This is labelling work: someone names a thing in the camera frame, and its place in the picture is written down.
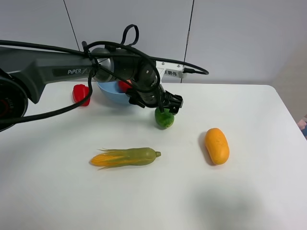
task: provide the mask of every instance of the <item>green lime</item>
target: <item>green lime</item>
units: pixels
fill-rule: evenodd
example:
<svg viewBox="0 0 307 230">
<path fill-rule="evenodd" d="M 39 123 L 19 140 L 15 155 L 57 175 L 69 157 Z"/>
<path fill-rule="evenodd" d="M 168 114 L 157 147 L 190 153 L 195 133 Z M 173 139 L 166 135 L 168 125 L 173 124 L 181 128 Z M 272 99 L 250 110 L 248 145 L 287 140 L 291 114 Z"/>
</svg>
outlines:
<svg viewBox="0 0 307 230">
<path fill-rule="evenodd" d="M 164 113 L 161 113 L 159 108 L 154 111 L 154 117 L 156 123 L 162 128 L 171 127 L 174 122 L 174 115 L 169 112 L 169 109 L 164 109 Z"/>
</svg>

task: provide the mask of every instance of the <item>white table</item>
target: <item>white table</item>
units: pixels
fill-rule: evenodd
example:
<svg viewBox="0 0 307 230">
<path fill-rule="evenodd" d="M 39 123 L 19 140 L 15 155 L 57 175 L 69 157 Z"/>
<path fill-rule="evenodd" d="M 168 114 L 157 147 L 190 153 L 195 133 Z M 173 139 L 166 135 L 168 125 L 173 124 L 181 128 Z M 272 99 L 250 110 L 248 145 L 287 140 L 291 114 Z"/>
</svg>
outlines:
<svg viewBox="0 0 307 230">
<path fill-rule="evenodd" d="M 48 85 L 27 114 L 71 104 L 75 84 Z M 88 107 L 1 132 L 0 229 L 307 229 L 307 141 L 274 88 L 164 88 L 184 98 L 167 130 L 153 109 L 113 105 L 94 85 Z M 212 127 L 230 147 L 221 166 L 203 149 Z M 162 156 L 140 167 L 88 163 L 99 148 L 138 147 Z"/>
</svg>

